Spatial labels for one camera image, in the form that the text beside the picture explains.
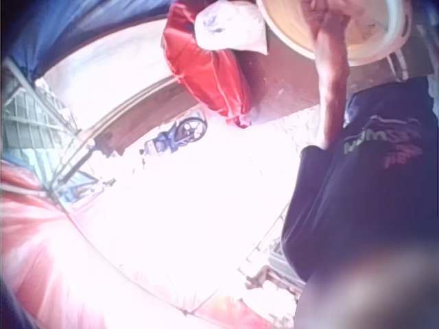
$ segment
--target hand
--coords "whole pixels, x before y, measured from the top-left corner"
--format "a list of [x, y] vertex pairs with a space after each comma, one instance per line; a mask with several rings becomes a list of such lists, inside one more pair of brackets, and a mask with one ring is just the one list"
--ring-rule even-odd
[[328, 0], [300, 0], [300, 6], [316, 55], [320, 84], [347, 80], [349, 66], [345, 32], [350, 16], [341, 9], [329, 9]]

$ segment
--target white plastic bag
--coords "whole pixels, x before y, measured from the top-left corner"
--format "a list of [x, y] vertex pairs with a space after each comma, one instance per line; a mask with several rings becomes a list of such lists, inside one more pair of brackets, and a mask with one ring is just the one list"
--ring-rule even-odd
[[236, 49], [267, 55], [265, 21], [257, 5], [219, 0], [195, 19], [198, 46], [207, 50]]

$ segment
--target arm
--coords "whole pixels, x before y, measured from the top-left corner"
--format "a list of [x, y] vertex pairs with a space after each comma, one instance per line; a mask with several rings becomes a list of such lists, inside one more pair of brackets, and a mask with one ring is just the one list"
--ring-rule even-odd
[[345, 31], [350, 17], [328, 10], [327, 0], [301, 0], [316, 55], [320, 91], [318, 146], [328, 149], [343, 128], [349, 76]]

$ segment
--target metal pole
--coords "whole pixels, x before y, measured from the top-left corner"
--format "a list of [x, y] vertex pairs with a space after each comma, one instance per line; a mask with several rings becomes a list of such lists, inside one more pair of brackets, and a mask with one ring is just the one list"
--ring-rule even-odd
[[11, 71], [11, 73], [15, 76], [15, 78], [19, 81], [20, 85], [25, 89], [27, 93], [29, 93], [37, 103], [46, 111], [49, 115], [51, 115], [57, 122], [59, 122], [66, 131], [70, 132], [72, 135], [76, 133], [76, 130], [70, 125], [70, 123], [62, 117], [62, 115], [45, 99], [43, 99], [36, 90], [31, 86], [28, 82], [24, 74], [15, 65], [14, 61], [7, 57], [4, 60], [4, 65]]
[[34, 191], [34, 190], [29, 190], [27, 188], [21, 188], [21, 187], [12, 186], [9, 184], [4, 184], [4, 183], [0, 184], [0, 190], [15, 193], [15, 194], [21, 194], [21, 195], [32, 195], [34, 197], [47, 197], [48, 196], [47, 193], [44, 191]]

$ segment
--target dark blue t-shirt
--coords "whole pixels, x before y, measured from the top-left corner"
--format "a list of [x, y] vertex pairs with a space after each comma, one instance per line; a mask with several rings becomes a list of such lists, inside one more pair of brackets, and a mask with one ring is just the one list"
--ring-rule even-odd
[[427, 79], [357, 93], [346, 116], [330, 150], [302, 151], [282, 246], [304, 281], [373, 245], [439, 241], [438, 119]]

